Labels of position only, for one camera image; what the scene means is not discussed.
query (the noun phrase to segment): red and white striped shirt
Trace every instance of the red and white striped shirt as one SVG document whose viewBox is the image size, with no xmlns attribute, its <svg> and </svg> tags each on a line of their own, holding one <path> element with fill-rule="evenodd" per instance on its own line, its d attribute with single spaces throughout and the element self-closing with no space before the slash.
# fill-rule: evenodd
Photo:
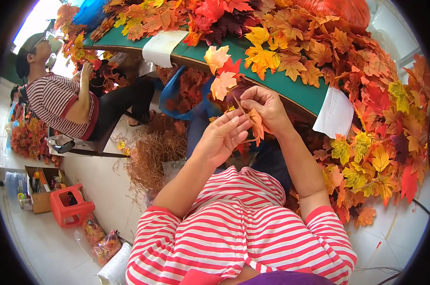
<svg viewBox="0 0 430 285">
<path fill-rule="evenodd" d="M 26 86 L 29 103 L 42 121 L 72 138 L 86 140 L 98 119 L 98 98 L 90 92 L 89 121 L 74 123 L 65 117 L 77 100 L 79 91 L 80 85 L 77 81 L 52 72 Z"/>
<path fill-rule="evenodd" d="M 231 166 L 208 180 L 183 221 L 165 208 L 148 208 L 137 227 L 128 285 L 217 284 L 245 264 L 260 273 L 302 271 L 348 283 L 356 254 L 333 209 L 319 207 L 304 223 L 282 207 L 285 200 L 269 174 Z"/>
</svg>

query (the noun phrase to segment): paper note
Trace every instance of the paper note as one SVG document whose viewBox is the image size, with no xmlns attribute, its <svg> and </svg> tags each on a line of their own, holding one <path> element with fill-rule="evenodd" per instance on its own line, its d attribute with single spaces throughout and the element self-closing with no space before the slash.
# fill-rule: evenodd
<svg viewBox="0 0 430 285">
<path fill-rule="evenodd" d="M 325 133 L 331 139 L 335 139 L 335 134 L 347 136 L 354 111 L 353 104 L 342 91 L 329 87 L 313 130 Z"/>
<path fill-rule="evenodd" d="M 187 31 L 159 31 L 145 44 L 142 56 L 145 61 L 161 67 L 172 67 L 171 53 L 188 34 Z"/>
</svg>

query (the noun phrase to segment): green table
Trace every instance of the green table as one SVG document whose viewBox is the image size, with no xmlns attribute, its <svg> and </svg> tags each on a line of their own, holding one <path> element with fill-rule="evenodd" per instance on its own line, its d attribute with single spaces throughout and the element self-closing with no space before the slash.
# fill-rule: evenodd
<svg viewBox="0 0 430 285">
<path fill-rule="evenodd" d="M 142 50 L 145 43 L 151 39 L 149 37 L 142 38 L 139 41 L 131 41 L 121 34 L 122 30 L 123 27 L 112 28 L 98 42 L 94 43 L 88 37 L 83 44 L 86 49 L 127 52 L 128 50 Z M 300 77 L 296 82 L 293 82 L 289 77 L 285 76 L 284 71 L 275 72 L 271 75 L 270 70 L 268 70 L 264 81 L 262 81 L 256 73 L 251 71 L 251 68 L 245 68 L 245 50 L 252 45 L 248 40 L 227 37 L 223 40 L 222 45 L 229 45 L 228 54 L 231 55 L 234 62 L 239 58 L 242 59 L 240 73 L 245 74 L 251 81 L 275 90 L 313 116 L 319 114 L 328 89 L 322 77 L 319 78 L 320 88 L 304 85 Z M 207 44 L 204 41 L 200 42 L 196 47 L 189 47 L 187 44 L 180 42 L 171 54 L 171 61 L 182 63 L 182 60 L 191 60 L 206 65 L 204 55 L 207 49 Z"/>
</svg>

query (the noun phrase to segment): chair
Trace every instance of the chair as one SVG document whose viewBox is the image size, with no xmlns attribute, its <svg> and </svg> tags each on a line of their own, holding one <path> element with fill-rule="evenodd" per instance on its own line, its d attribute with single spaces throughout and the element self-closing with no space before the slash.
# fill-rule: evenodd
<svg viewBox="0 0 430 285">
<path fill-rule="evenodd" d="M 61 228 L 75 227 L 82 224 L 86 215 L 94 210 L 93 202 L 86 202 L 81 196 L 78 189 L 81 184 L 70 186 L 61 190 L 50 193 L 50 209 L 53 217 Z M 71 192 L 77 201 L 76 205 L 70 205 L 68 192 Z M 66 222 L 66 219 L 72 217 L 73 222 Z"/>
<path fill-rule="evenodd" d="M 124 114 L 130 118 L 136 119 L 131 112 L 129 111 L 125 111 Z M 75 154 L 79 154 L 79 155 L 84 155 L 84 156 L 92 156 L 92 157 L 117 157 L 117 158 L 127 158 L 129 156 L 127 155 L 123 155 L 123 154 L 118 154 L 118 153 L 111 153 L 111 152 L 104 152 L 104 148 L 107 145 L 107 142 L 110 139 L 110 136 L 112 135 L 115 126 L 117 125 L 118 121 L 120 120 L 120 118 L 118 118 L 118 120 L 114 120 L 112 122 L 112 125 L 108 128 L 107 132 L 105 133 L 105 135 L 103 137 L 101 137 L 99 140 L 96 141 L 86 141 L 86 144 L 89 145 L 89 147 L 92 149 L 92 151 L 88 151 L 88 150 L 80 150 L 80 149 L 75 149 L 72 148 L 71 150 L 69 150 L 68 152 L 70 153 L 75 153 Z M 51 127 L 48 127 L 48 137 L 54 136 L 55 135 L 55 130 Z"/>
</svg>

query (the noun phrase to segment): sandal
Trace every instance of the sandal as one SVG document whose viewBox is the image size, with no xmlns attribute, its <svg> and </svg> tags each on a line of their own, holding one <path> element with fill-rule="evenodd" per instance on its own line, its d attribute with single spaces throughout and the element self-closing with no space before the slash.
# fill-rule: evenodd
<svg viewBox="0 0 430 285">
<path fill-rule="evenodd" d="M 155 118 L 155 116 L 156 116 L 156 111 L 155 110 L 150 110 L 148 112 L 148 118 L 147 117 L 145 118 L 145 120 L 148 120 L 147 123 L 144 123 L 144 122 L 138 122 L 137 124 L 129 124 L 128 123 L 128 125 L 130 127 L 137 127 L 137 126 L 141 126 L 143 124 L 148 124 L 149 122 L 153 121 L 153 119 Z"/>
</svg>

